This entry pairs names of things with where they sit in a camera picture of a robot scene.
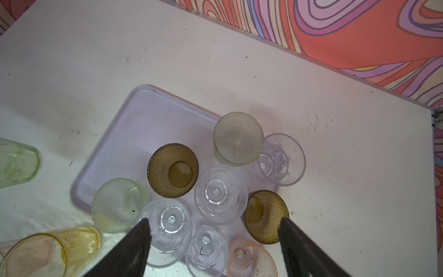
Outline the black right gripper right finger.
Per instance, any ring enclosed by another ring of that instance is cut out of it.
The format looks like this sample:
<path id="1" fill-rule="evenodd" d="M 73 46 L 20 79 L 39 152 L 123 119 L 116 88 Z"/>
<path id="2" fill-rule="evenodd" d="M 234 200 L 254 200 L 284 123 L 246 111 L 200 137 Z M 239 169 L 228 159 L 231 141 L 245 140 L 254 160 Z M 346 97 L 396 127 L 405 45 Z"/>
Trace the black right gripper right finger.
<path id="1" fill-rule="evenodd" d="M 290 218 L 284 217 L 278 228 L 281 251 L 290 277 L 348 277 Z"/>

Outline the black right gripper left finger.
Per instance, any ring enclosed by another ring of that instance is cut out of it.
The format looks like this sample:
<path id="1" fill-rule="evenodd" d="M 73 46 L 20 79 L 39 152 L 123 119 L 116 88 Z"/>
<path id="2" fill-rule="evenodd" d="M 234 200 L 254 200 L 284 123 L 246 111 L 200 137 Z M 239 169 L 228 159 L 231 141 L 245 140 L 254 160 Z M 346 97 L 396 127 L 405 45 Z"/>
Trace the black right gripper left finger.
<path id="1" fill-rule="evenodd" d="M 86 276 L 142 277 L 150 247 L 150 224 L 142 219 Z"/>

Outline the pale green small glass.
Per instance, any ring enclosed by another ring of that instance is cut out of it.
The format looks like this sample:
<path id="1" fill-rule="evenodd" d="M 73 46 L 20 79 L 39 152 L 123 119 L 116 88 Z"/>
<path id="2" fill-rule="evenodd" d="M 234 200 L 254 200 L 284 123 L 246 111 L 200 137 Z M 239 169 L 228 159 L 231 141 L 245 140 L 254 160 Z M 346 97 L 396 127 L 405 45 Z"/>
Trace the pale green small glass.
<path id="1" fill-rule="evenodd" d="M 145 185 L 128 178 L 109 180 L 93 197 L 93 223 L 104 233 L 122 233 L 133 226 L 139 212 L 150 200 Z"/>

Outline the pink glass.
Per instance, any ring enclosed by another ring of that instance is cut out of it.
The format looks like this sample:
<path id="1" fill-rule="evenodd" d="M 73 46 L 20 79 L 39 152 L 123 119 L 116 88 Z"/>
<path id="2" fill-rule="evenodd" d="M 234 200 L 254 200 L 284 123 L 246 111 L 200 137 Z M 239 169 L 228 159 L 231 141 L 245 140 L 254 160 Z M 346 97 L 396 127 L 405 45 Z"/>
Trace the pink glass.
<path id="1" fill-rule="evenodd" d="M 261 245 L 237 237 L 228 247 L 226 274 L 228 277 L 277 277 L 278 269 Z"/>
<path id="2" fill-rule="evenodd" d="M 11 241 L 5 241 L 0 243 L 0 255 L 1 260 L 6 256 L 8 251 L 16 245 L 20 240 L 11 240 Z"/>

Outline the yellow glass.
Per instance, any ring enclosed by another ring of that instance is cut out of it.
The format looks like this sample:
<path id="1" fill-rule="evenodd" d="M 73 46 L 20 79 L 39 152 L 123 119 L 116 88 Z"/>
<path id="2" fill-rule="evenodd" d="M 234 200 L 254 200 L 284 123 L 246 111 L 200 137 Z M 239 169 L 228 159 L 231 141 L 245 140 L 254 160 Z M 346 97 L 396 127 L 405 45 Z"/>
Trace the yellow glass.
<path id="1" fill-rule="evenodd" d="M 2 277 L 78 277 L 97 257 L 99 232 L 91 226 L 29 235 L 1 260 Z"/>

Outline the amber brown glass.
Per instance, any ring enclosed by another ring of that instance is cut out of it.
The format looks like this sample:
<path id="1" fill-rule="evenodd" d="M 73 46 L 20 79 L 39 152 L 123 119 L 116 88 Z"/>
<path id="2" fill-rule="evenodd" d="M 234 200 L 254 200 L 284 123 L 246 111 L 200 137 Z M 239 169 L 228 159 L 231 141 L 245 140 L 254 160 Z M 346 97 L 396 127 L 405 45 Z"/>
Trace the amber brown glass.
<path id="1" fill-rule="evenodd" d="M 283 218 L 289 217 L 284 200 L 270 190 L 249 193 L 242 223 L 248 233 L 259 243 L 276 244 L 280 241 L 278 229 Z"/>

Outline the small clear glass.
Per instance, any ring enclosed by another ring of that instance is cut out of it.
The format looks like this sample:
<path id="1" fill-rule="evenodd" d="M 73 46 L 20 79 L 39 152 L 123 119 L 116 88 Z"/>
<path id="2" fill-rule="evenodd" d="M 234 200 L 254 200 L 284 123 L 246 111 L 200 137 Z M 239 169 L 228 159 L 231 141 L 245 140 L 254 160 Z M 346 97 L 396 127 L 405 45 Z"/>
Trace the small clear glass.
<path id="1" fill-rule="evenodd" d="M 227 244 L 213 227 L 202 225 L 192 236 L 185 261 L 193 277 L 221 277 L 227 267 Z"/>

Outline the olive dark glass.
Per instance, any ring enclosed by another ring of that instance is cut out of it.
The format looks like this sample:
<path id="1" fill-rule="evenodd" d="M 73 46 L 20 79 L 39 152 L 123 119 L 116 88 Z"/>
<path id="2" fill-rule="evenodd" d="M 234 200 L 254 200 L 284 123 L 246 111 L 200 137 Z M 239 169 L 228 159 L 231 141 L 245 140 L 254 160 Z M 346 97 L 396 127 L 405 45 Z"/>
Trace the olive dark glass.
<path id="1" fill-rule="evenodd" d="M 152 155 L 147 178 L 151 188 L 166 198 L 184 196 L 198 179 L 199 164 L 194 152 L 187 146 L 170 143 Z"/>

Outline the large pale green glass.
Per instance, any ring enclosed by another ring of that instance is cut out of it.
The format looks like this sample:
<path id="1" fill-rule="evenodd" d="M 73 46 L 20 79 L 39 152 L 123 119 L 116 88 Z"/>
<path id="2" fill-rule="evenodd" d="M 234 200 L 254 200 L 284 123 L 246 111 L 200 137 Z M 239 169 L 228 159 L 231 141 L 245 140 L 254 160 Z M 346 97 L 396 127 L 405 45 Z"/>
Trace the large pale green glass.
<path id="1" fill-rule="evenodd" d="M 246 166 L 264 149 L 264 132 L 258 121 L 243 112 L 224 115 L 213 131 L 216 160 L 233 167 Z"/>

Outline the bright green glass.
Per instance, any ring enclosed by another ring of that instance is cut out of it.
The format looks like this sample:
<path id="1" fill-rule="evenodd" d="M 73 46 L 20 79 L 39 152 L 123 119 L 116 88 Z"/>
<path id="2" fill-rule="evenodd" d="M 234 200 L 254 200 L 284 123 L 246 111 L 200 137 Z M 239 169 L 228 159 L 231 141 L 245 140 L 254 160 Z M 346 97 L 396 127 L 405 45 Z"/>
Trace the bright green glass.
<path id="1" fill-rule="evenodd" d="M 42 155 L 35 147 L 1 138 L 1 188 L 33 180 L 42 164 Z"/>

